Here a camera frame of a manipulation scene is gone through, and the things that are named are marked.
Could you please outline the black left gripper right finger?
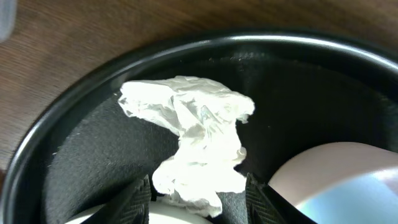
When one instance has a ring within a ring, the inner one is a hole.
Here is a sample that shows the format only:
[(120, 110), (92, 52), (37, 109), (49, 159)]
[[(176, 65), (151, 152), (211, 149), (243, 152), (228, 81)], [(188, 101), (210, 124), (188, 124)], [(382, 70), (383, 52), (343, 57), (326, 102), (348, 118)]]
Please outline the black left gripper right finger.
[(249, 224), (315, 224), (267, 183), (250, 173), (247, 174), (245, 192)]

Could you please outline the white bowl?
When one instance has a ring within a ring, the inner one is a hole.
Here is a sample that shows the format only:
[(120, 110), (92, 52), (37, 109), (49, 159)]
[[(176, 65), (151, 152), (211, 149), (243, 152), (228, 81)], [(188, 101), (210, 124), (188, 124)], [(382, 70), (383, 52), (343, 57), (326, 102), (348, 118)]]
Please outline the white bowl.
[(269, 185), (296, 208), (347, 180), (395, 167), (395, 152), (357, 142), (334, 142), (291, 158), (276, 171)]

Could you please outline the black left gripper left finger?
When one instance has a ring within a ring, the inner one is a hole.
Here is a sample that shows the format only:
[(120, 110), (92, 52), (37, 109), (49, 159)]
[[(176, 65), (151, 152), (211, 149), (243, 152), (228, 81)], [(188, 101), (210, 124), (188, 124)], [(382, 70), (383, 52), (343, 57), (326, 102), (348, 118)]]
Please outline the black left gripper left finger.
[(151, 197), (149, 176), (142, 176), (81, 224), (148, 224)]

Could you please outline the white tissue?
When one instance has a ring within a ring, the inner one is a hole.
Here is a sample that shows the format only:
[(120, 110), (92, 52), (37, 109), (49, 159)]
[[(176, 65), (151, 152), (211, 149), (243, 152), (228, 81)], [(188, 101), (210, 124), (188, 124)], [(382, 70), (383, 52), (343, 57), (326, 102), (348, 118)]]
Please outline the white tissue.
[(177, 152), (152, 174), (162, 202), (202, 217), (223, 212), (219, 193), (244, 191), (234, 168), (245, 160), (236, 122), (247, 123), (253, 100), (207, 78), (177, 76), (122, 84), (118, 103), (129, 118), (166, 128), (178, 137)]

